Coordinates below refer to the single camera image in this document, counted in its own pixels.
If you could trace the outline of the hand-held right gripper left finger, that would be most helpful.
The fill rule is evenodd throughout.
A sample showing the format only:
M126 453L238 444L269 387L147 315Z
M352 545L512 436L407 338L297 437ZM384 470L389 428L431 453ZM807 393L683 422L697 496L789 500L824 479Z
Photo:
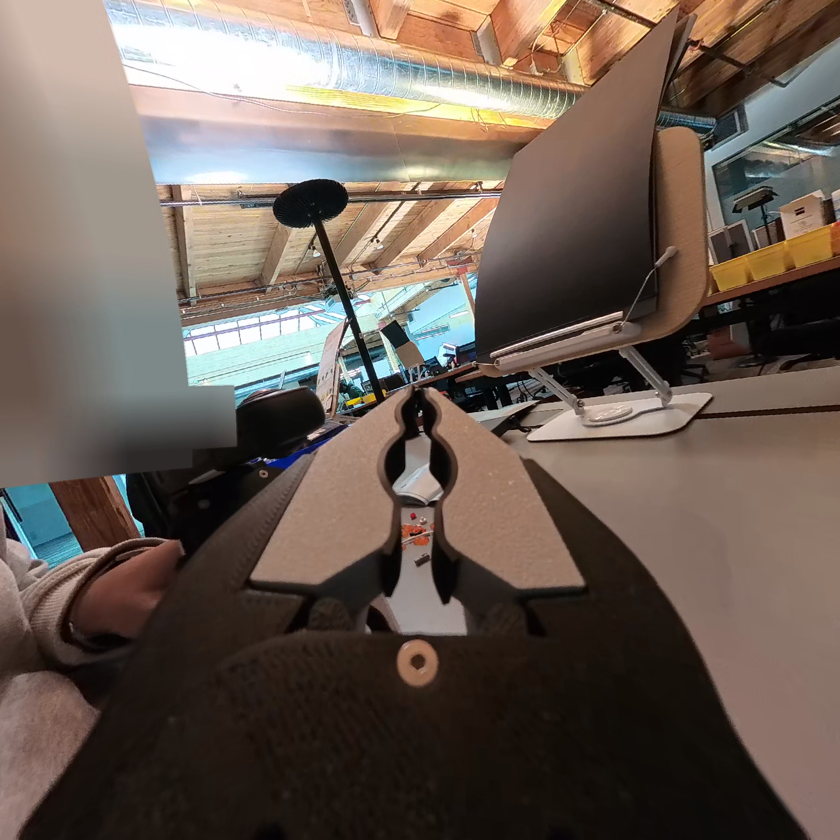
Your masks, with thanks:
M417 390L408 386L322 446L312 458L249 581L260 589L332 597L357 616L393 592L402 548L402 503L393 485L405 442L417 435Z

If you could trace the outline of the wooden post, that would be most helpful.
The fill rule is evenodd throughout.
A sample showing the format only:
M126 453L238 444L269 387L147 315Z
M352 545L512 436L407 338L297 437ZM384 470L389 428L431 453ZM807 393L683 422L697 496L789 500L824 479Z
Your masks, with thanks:
M49 483L82 552L138 539L140 531L112 476Z

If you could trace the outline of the white cardboard box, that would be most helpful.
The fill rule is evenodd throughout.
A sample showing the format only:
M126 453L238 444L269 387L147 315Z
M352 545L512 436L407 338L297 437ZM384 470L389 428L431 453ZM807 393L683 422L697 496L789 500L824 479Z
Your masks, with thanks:
M826 196L821 190L780 206L779 212L785 239L811 233L833 221L831 204L826 204Z

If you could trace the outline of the yellow storage bin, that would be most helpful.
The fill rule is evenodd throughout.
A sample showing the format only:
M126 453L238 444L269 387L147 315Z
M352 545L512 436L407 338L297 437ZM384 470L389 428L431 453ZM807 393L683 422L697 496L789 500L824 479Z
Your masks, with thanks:
M712 265L709 270L714 293L730 291L754 282L746 255Z
M752 281L777 277L795 268L787 241L759 248L745 255Z
M839 223L819 227L786 240L786 247L797 269L839 256Z

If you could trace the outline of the beige printed board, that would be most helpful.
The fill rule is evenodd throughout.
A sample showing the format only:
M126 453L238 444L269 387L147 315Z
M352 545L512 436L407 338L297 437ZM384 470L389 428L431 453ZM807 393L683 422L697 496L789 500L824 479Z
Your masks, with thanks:
M340 351L348 322L343 318L331 330L322 348L316 382L316 396L324 414L332 418L338 410L340 393Z

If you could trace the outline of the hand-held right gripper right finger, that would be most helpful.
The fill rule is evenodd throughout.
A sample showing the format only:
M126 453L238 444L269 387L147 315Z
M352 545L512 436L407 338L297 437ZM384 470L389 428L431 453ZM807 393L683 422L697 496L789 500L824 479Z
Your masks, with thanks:
M422 390L436 502L432 576L475 619L502 603L579 595L584 578L523 460L447 398Z

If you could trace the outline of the lego instruction booklet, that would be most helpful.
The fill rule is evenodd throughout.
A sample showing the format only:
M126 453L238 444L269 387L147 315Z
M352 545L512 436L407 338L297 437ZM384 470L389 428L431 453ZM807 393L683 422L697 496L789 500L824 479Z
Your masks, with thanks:
M432 507L445 493L432 474L428 459L415 469L399 476L392 488L405 508Z

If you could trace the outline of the person's left hand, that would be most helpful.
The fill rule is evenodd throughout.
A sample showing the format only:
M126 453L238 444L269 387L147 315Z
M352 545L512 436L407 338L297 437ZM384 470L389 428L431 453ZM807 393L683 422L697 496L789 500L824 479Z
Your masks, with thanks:
M175 580L183 555L179 541L166 540L101 574L75 600L72 626L85 638L134 640Z

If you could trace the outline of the black portable monitor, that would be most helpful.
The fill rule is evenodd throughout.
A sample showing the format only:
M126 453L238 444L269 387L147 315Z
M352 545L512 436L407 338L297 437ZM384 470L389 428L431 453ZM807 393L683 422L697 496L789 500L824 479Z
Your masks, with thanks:
M476 361L540 334L645 307L654 258L656 123L673 10L517 152L479 263Z

